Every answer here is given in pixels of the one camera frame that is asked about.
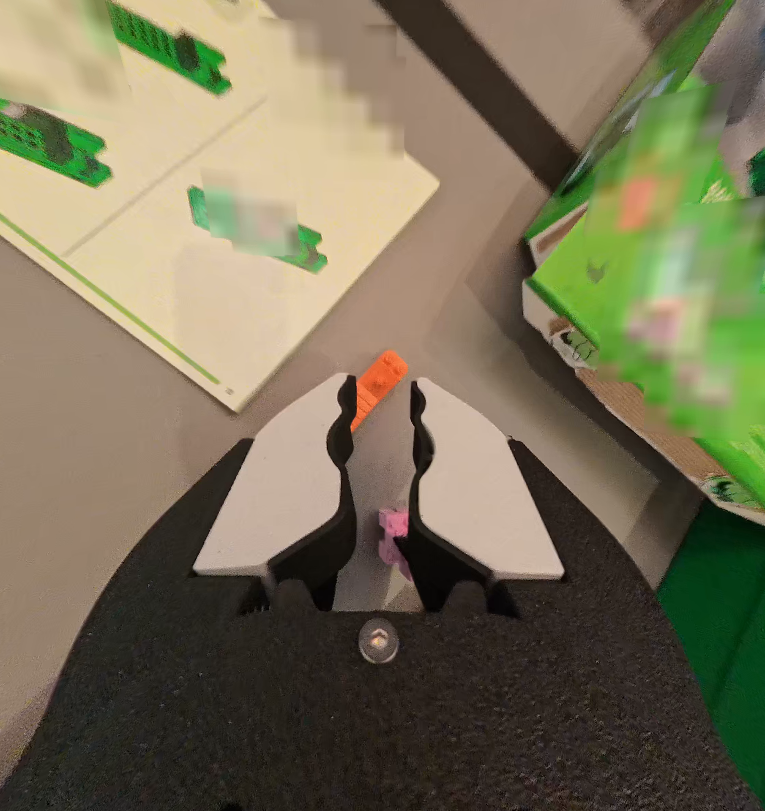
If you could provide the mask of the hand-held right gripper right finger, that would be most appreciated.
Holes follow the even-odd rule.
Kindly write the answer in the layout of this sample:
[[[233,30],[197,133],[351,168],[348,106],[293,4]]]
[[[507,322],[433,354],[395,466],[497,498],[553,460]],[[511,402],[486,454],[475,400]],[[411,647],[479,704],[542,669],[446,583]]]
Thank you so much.
[[[411,384],[413,480],[397,541],[421,603],[440,612],[454,588],[486,598],[508,582],[561,582],[563,562],[510,438],[426,377]]]

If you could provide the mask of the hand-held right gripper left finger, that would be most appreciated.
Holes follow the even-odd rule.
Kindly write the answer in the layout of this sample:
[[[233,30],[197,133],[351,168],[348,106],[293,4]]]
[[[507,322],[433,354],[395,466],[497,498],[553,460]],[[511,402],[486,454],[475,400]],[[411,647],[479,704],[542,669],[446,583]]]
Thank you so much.
[[[357,380],[337,373],[256,434],[194,562],[195,575],[255,577],[268,595],[303,582],[316,607],[334,605],[357,542],[347,474]]]

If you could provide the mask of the small pink brick piece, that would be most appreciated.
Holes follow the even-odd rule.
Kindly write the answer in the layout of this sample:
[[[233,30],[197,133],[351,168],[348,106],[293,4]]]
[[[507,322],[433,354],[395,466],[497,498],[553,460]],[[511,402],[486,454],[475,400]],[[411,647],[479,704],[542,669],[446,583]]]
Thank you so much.
[[[398,541],[408,536],[408,509],[380,509],[378,522],[382,528],[382,539],[377,544],[377,553],[382,562],[395,567],[410,583],[413,575]]]

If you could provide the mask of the grey desk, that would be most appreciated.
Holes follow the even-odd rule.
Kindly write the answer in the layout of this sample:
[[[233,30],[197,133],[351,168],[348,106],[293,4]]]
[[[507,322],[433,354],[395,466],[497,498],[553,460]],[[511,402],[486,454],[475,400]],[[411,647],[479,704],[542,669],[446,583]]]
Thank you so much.
[[[525,323],[547,190],[374,2],[270,2],[404,128],[436,196],[240,414],[0,238],[0,786],[99,592],[236,441],[385,349],[525,442],[658,585],[702,500]]]

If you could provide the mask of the orange brick separator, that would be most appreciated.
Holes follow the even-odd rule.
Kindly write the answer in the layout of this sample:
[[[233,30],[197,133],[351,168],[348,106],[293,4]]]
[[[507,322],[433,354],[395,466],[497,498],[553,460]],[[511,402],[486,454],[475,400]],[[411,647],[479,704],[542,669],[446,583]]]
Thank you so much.
[[[371,412],[399,385],[408,374],[408,363],[394,350],[383,351],[357,379],[357,408],[351,431],[357,428]]]

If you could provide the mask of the green toy brick box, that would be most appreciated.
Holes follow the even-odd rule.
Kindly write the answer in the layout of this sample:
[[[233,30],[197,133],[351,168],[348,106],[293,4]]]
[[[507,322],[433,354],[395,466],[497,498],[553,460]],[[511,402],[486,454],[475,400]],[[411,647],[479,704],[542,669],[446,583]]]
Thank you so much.
[[[657,46],[526,239],[532,325],[765,526],[765,2],[702,2]]]

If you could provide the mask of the building instruction booklet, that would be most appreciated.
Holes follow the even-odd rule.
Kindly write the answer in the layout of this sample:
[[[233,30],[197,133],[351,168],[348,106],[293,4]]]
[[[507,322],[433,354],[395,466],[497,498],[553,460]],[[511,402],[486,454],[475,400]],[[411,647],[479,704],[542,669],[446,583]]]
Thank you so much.
[[[0,236],[239,411],[438,178],[266,2],[0,2]]]

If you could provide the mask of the green plastic bin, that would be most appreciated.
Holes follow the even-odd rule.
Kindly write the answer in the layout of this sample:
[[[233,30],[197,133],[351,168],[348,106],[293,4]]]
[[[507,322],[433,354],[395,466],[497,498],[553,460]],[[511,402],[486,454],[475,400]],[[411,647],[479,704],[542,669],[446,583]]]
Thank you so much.
[[[722,743],[765,809],[765,527],[705,501],[658,599]]]

